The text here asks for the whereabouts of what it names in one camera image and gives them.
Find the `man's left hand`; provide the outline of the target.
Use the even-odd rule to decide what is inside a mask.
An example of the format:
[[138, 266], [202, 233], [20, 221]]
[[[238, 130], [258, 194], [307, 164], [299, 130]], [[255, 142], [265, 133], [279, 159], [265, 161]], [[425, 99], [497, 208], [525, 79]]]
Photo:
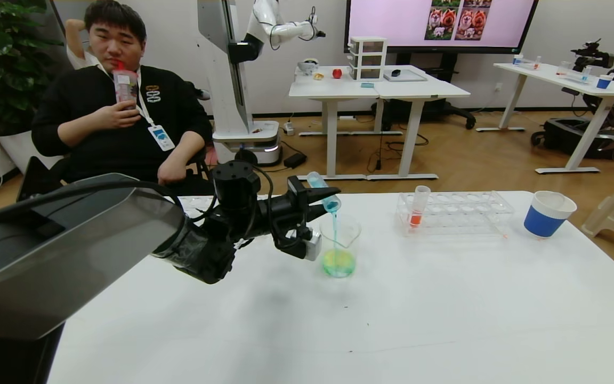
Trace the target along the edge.
[[158, 184], [167, 185], [180, 182], [186, 178], [187, 167], [175, 159], [168, 159], [161, 163], [158, 172]]

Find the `man's right hand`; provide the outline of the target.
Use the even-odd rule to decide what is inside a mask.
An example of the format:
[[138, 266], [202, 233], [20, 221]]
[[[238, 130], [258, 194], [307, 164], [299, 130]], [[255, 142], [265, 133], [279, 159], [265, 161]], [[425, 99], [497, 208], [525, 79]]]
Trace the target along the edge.
[[134, 125], [141, 119], [134, 100], [118, 102], [93, 112], [96, 129], [119, 129]]

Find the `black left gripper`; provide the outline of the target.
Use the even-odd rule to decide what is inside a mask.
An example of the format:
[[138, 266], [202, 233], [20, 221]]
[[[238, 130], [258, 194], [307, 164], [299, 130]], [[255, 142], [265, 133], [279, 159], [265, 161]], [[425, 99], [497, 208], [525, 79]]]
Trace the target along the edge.
[[324, 205], [341, 204], [339, 188], [310, 187], [307, 189], [309, 203], [321, 203], [309, 206], [305, 188], [297, 177], [288, 177], [287, 186], [285, 194], [268, 194], [265, 199], [259, 200], [260, 222], [265, 229], [296, 229], [304, 224], [306, 210], [307, 222], [312, 222], [327, 213]]

